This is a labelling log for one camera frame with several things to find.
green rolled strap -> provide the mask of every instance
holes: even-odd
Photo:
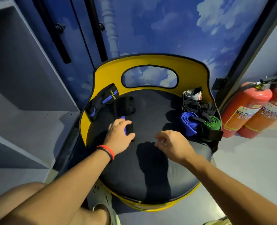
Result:
[[[206,121],[204,127],[210,130],[220,130],[222,124],[221,121],[215,116],[210,116],[210,118],[212,119],[212,122]],[[211,142],[211,140],[205,138],[202,138],[202,140],[205,142]]]

oval cutout in backrest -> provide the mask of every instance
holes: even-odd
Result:
[[[122,84],[127,88],[141,86],[174,88],[178,85],[178,75],[172,69],[162,66],[136,66],[123,73]]]

red wristband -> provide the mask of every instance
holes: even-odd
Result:
[[[106,149],[106,150],[111,154],[112,160],[114,160],[114,152],[113,152],[108,146],[106,146],[106,145],[99,145],[99,146],[97,146],[97,147],[98,147],[98,148],[100,147],[100,148]]]

foot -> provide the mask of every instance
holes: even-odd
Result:
[[[98,179],[91,191],[88,193],[88,207],[92,209],[92,211],[96,209],[100,209],[100,205],[106,207],[109,215],[110,215],[110,225],[121,225],[119,217],[115,210],[112,208],[111,204],[111,193],[108,192],[102,182]]]

chair seat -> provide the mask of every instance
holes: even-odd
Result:
[[[101,181],[114,193],[144,204],[163,204],[189,193],[198,179],[183,166],[171,161],[154,146],[154,136],[161,130],[182,132],[179,124],[182,98],[159,90],[135,90],[121,96],[132,96],[136,112],[131,116],[135,140],[117,155],[102,172]],[[110,123],[114,121],[112,106],[99,111],[87,135],[87,147],[94,150],[103,143]],[[210,161],[211,149],[189,139],[197,154]]]

